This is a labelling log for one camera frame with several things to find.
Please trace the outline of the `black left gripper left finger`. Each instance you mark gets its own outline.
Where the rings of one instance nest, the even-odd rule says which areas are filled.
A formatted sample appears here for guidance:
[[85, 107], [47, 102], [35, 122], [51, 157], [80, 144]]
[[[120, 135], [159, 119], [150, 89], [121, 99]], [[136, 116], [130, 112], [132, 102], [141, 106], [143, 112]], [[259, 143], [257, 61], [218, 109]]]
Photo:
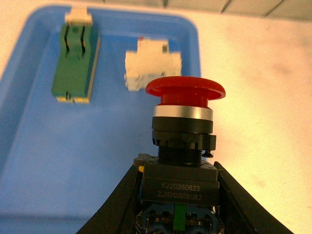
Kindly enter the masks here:
[[141, 178], [138, 167], [131, 166], [108, 199], [78, 233], [134, 234]]

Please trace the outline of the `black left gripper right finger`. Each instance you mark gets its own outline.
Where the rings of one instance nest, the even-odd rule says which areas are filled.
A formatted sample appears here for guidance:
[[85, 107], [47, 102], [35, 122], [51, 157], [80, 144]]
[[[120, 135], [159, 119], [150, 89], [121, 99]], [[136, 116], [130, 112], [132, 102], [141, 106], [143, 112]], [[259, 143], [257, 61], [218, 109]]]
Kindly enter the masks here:
[[285, 225], [261, 206], [219, 163], [220, 219], [226, 234], [291, 234]]

